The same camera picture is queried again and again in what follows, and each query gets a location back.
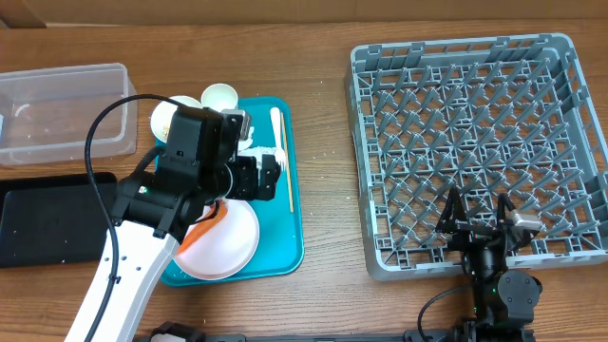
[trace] gray dish rack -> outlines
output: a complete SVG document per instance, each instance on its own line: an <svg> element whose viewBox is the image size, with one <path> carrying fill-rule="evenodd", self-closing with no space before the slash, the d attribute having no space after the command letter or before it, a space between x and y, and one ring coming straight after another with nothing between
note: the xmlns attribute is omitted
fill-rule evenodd
<svg viewBox="0 0 608 342"><path fill-rule="evenodd" d="M569 37L356 47L346 93L374 278L462 272L434 232L452 185L471 220L494 224L501 193L539 215L541 234L509 267L608 259L608 148Z"/></svg>

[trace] white cup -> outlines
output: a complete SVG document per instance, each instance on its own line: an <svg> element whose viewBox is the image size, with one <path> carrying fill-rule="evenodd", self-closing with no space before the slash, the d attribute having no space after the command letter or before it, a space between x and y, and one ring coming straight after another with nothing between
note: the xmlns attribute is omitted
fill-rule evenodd
<svg viewBox="0 0 608 342"><path fill-rule="evenodd" d="M209 85L200 95L200 104L218 112L224 109L237 109L237 91L225 84Z"/></svg>
<svg viewBox="0 0 608 342"><path fill-rule="evenodd" d="M170 99L194 108L202 108L200 102L197 99L191 98L190 96L177 95L172 96ZM163 101L157 105L152 112L152 116L150 117L150 127L152 127L152 133L163 143L167 142L169 128L171 126L171 119L173 119L173 114L177 108L178 107L176 105Z"/></svg>

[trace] chopstick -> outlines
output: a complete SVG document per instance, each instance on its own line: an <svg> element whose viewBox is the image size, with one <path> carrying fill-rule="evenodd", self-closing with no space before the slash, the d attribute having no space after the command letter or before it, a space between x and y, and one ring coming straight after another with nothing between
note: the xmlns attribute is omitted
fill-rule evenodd
<svg viewBox="0 0 608 342"><path fill-rule="evenodd" d="M292 175L289 170L289 153L287 152L287 135L285 134L285 120L283 119L283 112L281 112L281 124L283 126L283 146L285 146L285 170L287 171L287 193L289 194L289 210L292 213L294 211L294 195L292 194Z"/></svg>

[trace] white plastic bin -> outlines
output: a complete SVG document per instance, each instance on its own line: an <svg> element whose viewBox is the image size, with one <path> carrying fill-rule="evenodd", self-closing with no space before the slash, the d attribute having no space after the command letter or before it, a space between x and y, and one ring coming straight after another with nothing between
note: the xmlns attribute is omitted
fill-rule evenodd
<svg viewBox="0 0 608 342"><path fill-rule="evenodd" d="M0 74L0 164L79 160L86 133L104 108L135 88L122 64L68 66ZM137 103L101 122L91 156L135 152Z"/></svg>

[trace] blue tray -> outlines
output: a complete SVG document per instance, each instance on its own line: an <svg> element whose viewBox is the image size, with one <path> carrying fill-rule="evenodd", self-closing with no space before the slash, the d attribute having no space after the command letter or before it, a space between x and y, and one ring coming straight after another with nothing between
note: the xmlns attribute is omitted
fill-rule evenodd
<svg viewBox="0 0 608 342"><path fill-rule="evenodd" d="M254 143L256 146L275 146L273 127L270 121L270 109L278 107L283 112L287 135L287 151L292 178L294 212L289 210L287 193L287 176L283 173L276 184L275 199L269 201L253 200L249 204L254 208L259 221L259 244L251 261L238 273L221 280L200 280L183 272L175 261L171 261L161 275L163 283L169 286L189 286L252 279L264 276L281 276L295 271L304 258L304 238L302 236L302 212L300 208L300 191L297 185L295 169L294 134L289 107L275 96L260 96L238 100L238 108L245 110L252 117Z"/></svg>

